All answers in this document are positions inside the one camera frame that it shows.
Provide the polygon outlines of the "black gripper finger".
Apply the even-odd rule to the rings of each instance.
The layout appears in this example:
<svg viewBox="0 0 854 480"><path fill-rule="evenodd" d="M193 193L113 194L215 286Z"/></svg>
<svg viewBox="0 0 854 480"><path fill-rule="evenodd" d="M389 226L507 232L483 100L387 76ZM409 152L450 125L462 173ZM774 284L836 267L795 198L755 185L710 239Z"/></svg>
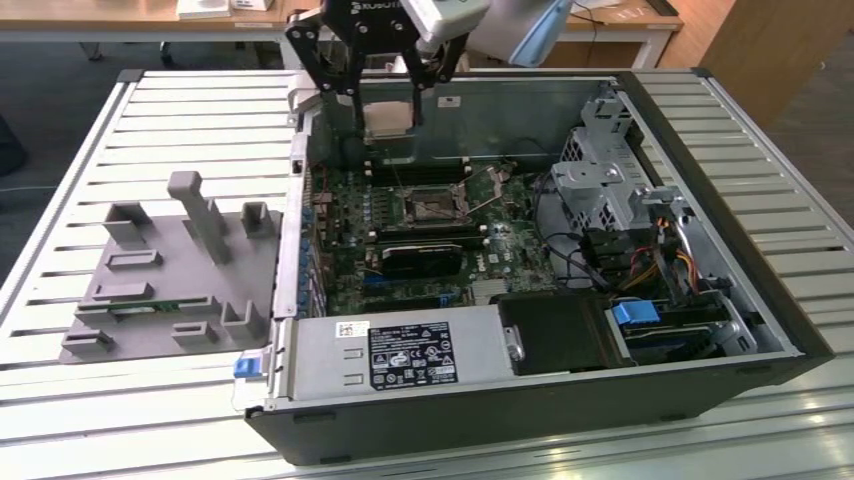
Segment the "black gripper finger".
<svg viewBox="0 0 854 480"><path fill-rule="evenodd" d="M333 92L349 99L352 105L353 128L360 137L364 136L364 113L360 95L360 78L365 63L363 47L364 25L360 22L345 21L345 34L339 36L345 46L347 63L336 67L319 50L320 27L323 25L320 14L304 14L296 16L285 28L285 38L307 71L315 86L323 93Z"/></svg>
<svg viewBox="0 0 854 480"><path fill-rule="evenodd" d="M459 59L464 53L467 35L452 38L440 45L427 62L422 61L415 46L409 46L401 52L401 59L407 67L412 83L412 121L415 125L423 124L423 92L438 83L448 83L456 70Z"/></svg>

